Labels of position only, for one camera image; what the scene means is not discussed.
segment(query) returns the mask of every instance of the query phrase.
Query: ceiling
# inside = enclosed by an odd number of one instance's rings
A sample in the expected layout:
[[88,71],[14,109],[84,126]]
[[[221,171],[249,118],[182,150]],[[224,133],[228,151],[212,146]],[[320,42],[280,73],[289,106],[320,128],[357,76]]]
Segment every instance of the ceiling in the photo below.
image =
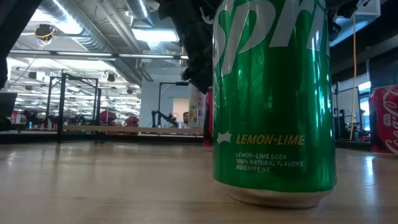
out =
[[[91,23],[100,31],[111,46],[118,53],[137,53],[121,37],[120,33],[106,18],[105,13],[98,7],[95,0],[73,0],[82,13],[91,21]],[[150,8],[150,18],[154,26],[150,27],[142,21],[134,21],[130,24],[131,18],[128,16],[128,9],[125,0],[110,0],[111,4],[117,10],[119,17],[128,27],[135,29],[167,29],[174,30],[169,18],[161,21],[157,15],[158,3],[148,0]],[[76,41],[76,38],[65,35],[59,29],[56,30],[53,38],[44,42],[34,35],[34,31],[40,24],[50,24],[54,26],[48,17],[37,11],[32,17],[25,30],[16,42],[14,49],[27,50],[54,50],[54,51],[74,51],[87,52],[87,49]],[[142,52],[153,54],[151,48],[144,40],[138,40]],[[178,42],[162,42],[165,53],[181,54],[181,47]],[[16,110],[31,109],[37,110],[39,114],[44,113],[47,107],[47,93],[49,90],[50,77],[59,77],[62,72],[83,78],[97,78],[99,87],[102,91],[102,108],[111,108],[115,110],[122,118],[132,114],[138,115],[141,109],[141,83],[127,82],[125,75],[120,70],[115,69],[111,64],[100,60],[55,60],[51,58],[21,58],[14,57],[7,59],[11,65],[11,74],[9,80],[10,91],[18,92],[19,96],[16,102]],[[136,61],[131,59],[125,62],[135,68]],[[142,69],[146,70],[152,82],[177,82],[181,80],[180,72],[185,70],[181,61],[177,60],[149,60],[142,61]],[[37,78],[29,78],[30,72],[36,72]],[[107,80],[109,74],[114,74],[115,81]],[[132,88],[133,94],[128,94],[127,89]],[[79,81],[67,81],[67,99],[65,100],[66,114],[84,114],[87,117],[92,116],[94,106],[95,89],[90,88]],[[57,114],[60,95],[60,85],[52,89],[52,99],[50,101],[50,114]]]

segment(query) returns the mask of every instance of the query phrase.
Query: robotic arm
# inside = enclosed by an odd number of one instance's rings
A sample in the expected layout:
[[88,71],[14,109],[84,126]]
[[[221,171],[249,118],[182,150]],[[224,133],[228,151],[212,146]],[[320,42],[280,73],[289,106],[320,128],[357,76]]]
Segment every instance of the robotic arm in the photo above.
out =
[[[213,84],[213,25],[216,10],[222,0],[156,0],[159,17],[170,17],[180,44],[188,55],[188,68],[182,78],[189,80],[202,93]],[[326,0],[329,39],[337,38],[341,27],[335,22],[338,16],[351,17],[359,6],[370,0]]]

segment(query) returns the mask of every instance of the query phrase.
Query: table surface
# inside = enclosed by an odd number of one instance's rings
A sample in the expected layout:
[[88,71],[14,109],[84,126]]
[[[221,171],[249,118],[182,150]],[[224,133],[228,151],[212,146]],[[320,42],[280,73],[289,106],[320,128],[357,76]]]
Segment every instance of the table surface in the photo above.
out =
[[338,185],[307,210],[223,193],[200,146],[0,146],[0,223],[398,223],[398,160],[337,150]]

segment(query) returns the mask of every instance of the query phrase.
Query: coca-cola can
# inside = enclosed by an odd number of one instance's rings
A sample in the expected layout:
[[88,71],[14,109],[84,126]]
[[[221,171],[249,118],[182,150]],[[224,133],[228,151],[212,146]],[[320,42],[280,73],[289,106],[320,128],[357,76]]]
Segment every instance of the coca-cola can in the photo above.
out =
[[372,153],[398,158],[398,85],[373,89],[369,106]]

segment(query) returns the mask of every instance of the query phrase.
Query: wooden table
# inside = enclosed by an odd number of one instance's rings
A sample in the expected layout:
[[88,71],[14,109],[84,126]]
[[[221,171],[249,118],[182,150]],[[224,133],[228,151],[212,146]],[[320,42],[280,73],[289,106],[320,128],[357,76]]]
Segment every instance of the wooden table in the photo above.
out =
[[318,207],[226,196],[200,146],[75,142],[0,146],[0,223],[398,223],[398,160],[339,149]]

